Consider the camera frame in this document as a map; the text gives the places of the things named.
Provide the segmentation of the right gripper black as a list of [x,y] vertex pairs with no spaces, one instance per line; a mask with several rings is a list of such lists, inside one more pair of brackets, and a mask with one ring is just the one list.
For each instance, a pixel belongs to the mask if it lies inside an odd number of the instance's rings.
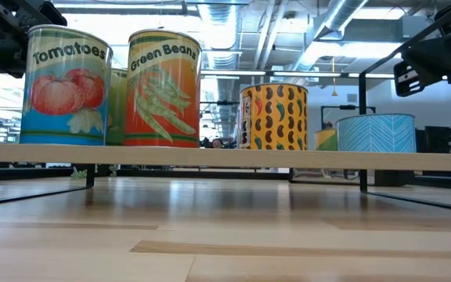
[[393,68],[397,96],[416,94],[421,85],[437,83],[443,76],[451,84],[451,34],[416,42],[402,52],[402,58]]

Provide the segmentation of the blue chevron short can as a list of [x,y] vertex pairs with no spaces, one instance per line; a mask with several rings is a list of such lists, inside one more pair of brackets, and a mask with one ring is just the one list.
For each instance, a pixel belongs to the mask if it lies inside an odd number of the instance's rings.
[[411,114],[365,114],[336,123],[340,151],[416,153],[415,117]]

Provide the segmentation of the blue tomatoes can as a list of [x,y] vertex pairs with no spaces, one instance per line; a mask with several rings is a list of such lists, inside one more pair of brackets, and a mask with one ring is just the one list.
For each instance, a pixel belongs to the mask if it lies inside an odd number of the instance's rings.
[[21,143],[102,146],[113,50],[69,27],[29,30]]

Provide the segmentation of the yellow green short can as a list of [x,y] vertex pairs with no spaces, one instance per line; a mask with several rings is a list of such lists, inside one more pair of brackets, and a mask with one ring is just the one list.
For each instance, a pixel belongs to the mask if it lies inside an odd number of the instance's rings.
[[324,129],[315,132],[316,150],[337,150],[337,131],[335,128]]

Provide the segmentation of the green tall can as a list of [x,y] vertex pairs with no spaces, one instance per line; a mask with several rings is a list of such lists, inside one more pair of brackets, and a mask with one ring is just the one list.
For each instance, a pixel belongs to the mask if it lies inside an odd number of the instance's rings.
[[127,75],[123,69],[111,70],[106,131],[109,146],[122,146],[124,142]]

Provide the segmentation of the yellow bean pattern can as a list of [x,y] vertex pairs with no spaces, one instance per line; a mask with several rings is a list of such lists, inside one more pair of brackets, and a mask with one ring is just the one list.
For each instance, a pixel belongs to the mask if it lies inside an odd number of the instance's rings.
[[288,83],[248,86],[240,92],[240,149],[307,150],[307,88]]

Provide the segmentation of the orange green beans can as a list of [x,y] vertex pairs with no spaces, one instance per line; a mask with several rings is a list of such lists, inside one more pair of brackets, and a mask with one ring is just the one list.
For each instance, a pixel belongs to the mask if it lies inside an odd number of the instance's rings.
[[197,148],[200,124],[200,43],[165,29],[128,40],[125,146]]

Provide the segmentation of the black equipment box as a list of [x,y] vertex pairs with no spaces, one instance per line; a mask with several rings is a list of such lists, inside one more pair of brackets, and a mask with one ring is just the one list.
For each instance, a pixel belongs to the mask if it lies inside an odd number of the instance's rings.
[[451,127],[426,126],[416,130],[418,153],[451,154]]

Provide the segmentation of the yellow hanging object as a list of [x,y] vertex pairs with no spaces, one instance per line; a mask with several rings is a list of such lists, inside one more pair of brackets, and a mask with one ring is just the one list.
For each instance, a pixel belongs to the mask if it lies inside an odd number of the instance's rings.
[[[331,60],[331,66],[332,66],[332,72],[335,73],[335,57],[332,57]],[[337,90],[336,90],[336,77],[333,77],[333,91],[332,96],[338,96]]]

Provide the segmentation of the ceiling light strip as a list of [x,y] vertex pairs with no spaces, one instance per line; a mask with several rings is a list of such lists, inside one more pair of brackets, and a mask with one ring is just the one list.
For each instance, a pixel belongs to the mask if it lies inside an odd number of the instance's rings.
[[266,76],[267,72],[262,70],[202,70],[202,75],[214,76]]
[[334,72],[301,72],[301,71],[273,71],[274,77],[296,77],[296,78],[339,78],[342,73]]

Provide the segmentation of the small green succulent plant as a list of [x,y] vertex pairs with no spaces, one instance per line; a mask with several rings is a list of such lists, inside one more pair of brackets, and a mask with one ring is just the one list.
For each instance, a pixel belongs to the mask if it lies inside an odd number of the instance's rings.
[[[86,166],[74,166],[70,177],[72,179],[86,179],[88,168]],[[94,167],[95,177],[115,177],[118,167],[116,165],[96,164]]]

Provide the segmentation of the black background frame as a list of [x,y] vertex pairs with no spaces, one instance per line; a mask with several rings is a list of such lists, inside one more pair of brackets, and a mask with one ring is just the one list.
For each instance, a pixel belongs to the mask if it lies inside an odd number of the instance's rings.
[[[358,106],[355,105],[338,105],[338,106],[321,106],[320,107],[320,119],[321,119],[321,129],[325,129],[325,115],[324,115],[324,110],[325,109],[338,109],[338,110],[359,110]],[[377,112],[376,107],[366,107],[367,110],[371,110],[373,114],[375,114]]]

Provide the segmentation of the silver ventilation duct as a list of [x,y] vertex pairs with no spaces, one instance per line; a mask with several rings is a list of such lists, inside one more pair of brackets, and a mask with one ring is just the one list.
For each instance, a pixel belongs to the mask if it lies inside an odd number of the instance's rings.
[[309,71],[322,56],[317,42],[329,35],[341,40],[346,26],[369,0],[330,0],[325,13],[310,18],[304,33],[304,45],[300,56],[291,64],[290,71]]
[[237,68],[237,32],[239,9],[236,5],[198,5],[204,23],[204,41],[211,52],[207,53],[208,66],[216,70]]

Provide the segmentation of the black aluminium table frame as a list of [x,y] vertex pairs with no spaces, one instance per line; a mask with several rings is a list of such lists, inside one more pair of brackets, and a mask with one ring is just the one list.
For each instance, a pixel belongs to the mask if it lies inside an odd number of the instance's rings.
[[[55,168],[0,168],[0,180],[38,179],[71,176],[74,170],[67,167]],[[257,179],[257,180],[286,180],[290,183],[303,183],[301,177],[293,172],[235,172],[226,169],[224,172],[205,171],[170,171],[170,170],[137,170],[120,169],[116,171],[118,177],[160,177],[185,179]],[[451,177],[433,175],[413,175],[406,171],[375,172],[372,180],[367,181],[370,186],[404,186],[407,184],[418,186],[435,186],[451,189]]]

